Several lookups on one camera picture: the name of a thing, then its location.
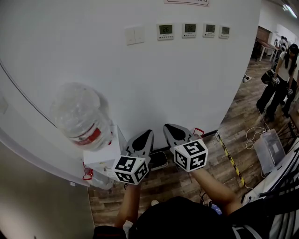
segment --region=light switch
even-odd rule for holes
[[[7,101],[4,99],[4,97],[0,98],[0,113],[5,114],[7,108],[8,108]]]
[[[126,28],[125,36],[127,45],[135,44],[134,28]]]
[[[144,27],[134,27],[135,43],[144,42]]]

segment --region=person's right arm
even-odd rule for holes
[[[274,79],[277,77],[277,74],[279,73],[279,69],[280,67],[282,66],[282,63],[283,63],[283,58],[281,58],[281,55],[279,57],[279,60],[278,60],[278,63],[277,63],[277,67],[275,69],[275,73],[274,73]]]
[[[224,215],[229,215],[242,207],[236,194],[214,179],[205,169],[195,170],[191,174]]]

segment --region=ceiling light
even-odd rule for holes
[[[293,15],[293,17],[297,18],[296,14],[293,12],[293,10],[291,9],[290,6],[286,5],[286,8],[291,12],[291,14]]]

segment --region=yellow and black hazard tape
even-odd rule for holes
[[[228,157],[230,163],[234,166],[235,171],[237,172],[237,175],[239,176],[239,178],[240,178],[242,184],[246,187],[244,178],[242,177],[242,175],[241,175],[241,173],[240,173],[240,171],[239,171],[237,165],[235,164],[235,162],[234,162],[232,156],[229,154],[227,148],[225,147],[225,145],[224,145],[224,143],[223,143],[223,141],[222,141],[222,138],[220,137],[220,135],[218,134],[218,132],[216,133],[215,137],[216,137],[216,140],[217,140],[218,142],[220,142],[222,148],[224,149],[225,155]]]

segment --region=digital display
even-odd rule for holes
[[[160,25],[160,34],[172,34],[172,25]]]
[[[211,32],[214,33],[215,32],[215,25],[206,25],[206,32]]]
[[[185,32],[195,32],[196,24],[185,24]]]
[[[222,27],[222,34],[229,34],[229,28]]]

